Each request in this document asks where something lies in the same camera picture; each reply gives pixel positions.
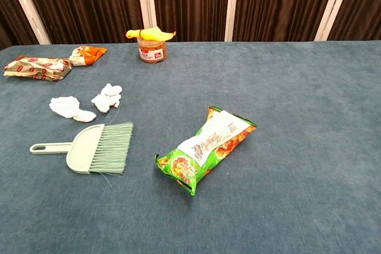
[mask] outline orange jar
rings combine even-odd
[[[165,41],[148,41],[141,38],[138,39],[139,54],[142,61],[148,64],[156,64],[167,58],[167,47]]]

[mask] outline chip bag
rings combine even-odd
[[[211,106],[196,135],[166,156],[156,155],[156,164],[194,196],[197,183],[255,129],[255,123]]]
[[[5,76],[31,77],[37,80],[62,80],[71,71],[68,59],[18,56],[4,67]]]
[[[74,49],[69,60],[73,63],[73,65],[92,65],[106,52],[106,48],[79,46],[78,48]]]

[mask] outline green bristles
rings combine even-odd
[[[105,126],[96,148],[90,172],[122,174],[126,167],[133,124]]]

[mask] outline rubber chicken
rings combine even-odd
[[[144,40],[153,40],[153,41],[168,41],[176,35],[176,31],[173,33],[165,33],[160,30],[159,27],[140,29],[140,30],[128,30],[126,37],[131,39],[133,37],[139,37]]]

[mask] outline mint green brush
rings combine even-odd
[[[34,144],[29,151],[33,154],[67,153],[66,164],[79,174],[122,174],[126,167],[132,128],[131,122],[93,125],[78,133],[73,142]]]

